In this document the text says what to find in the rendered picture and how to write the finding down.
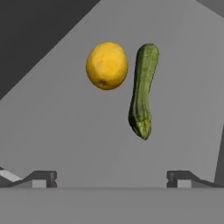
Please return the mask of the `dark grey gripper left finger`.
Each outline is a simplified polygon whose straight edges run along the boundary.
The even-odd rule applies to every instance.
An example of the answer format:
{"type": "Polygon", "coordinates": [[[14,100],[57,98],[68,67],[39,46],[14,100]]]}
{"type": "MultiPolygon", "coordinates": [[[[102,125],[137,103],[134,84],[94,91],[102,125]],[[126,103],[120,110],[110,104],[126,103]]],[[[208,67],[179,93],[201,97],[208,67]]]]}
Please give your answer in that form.
{"type": "Polygon", "coordinates": [[[8,170],[0,170],[0,188],[56,188],[56,171],[33,171],[25,178],[20,178],[8,170]]]}

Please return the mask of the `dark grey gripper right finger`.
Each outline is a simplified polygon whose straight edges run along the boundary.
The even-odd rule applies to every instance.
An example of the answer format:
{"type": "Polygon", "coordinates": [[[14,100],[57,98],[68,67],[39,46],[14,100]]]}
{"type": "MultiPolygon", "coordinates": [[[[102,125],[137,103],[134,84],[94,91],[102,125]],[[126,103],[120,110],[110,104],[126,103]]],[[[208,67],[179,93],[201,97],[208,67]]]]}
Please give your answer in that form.
{"type": "Polygon", "coordinates": [[[223,185],[200,179],[190,171],[168,171],[166,178],[167,188],[223,188],[223,185]]]}

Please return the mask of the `green squash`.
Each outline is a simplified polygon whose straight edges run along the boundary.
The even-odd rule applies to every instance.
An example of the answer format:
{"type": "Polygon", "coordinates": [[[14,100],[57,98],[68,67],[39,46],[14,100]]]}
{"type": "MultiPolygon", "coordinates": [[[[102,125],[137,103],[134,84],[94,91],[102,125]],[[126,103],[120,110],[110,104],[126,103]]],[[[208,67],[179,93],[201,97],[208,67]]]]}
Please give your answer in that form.
{"type": "Polygon", "coordinates": [[[158,59],[159,50],[154,44],[144,44],[136,53],[134,85],[128,120],[132,130],[143,140],[147,140],[151,134],[149,92],[158,59]]]}

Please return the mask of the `yellow lemon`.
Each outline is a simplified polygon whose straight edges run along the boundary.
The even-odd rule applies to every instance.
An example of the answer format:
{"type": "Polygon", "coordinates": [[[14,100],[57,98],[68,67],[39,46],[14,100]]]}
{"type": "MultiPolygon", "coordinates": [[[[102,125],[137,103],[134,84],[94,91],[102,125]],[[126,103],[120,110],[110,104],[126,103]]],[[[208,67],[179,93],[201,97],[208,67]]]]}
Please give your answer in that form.
{"type": "Polygon", "coordinates": [[[118,88],[128,73],[128,58],[115,42],[97,44],[87,56],[86,72],[89,80],[99,89],[118,88]]]}

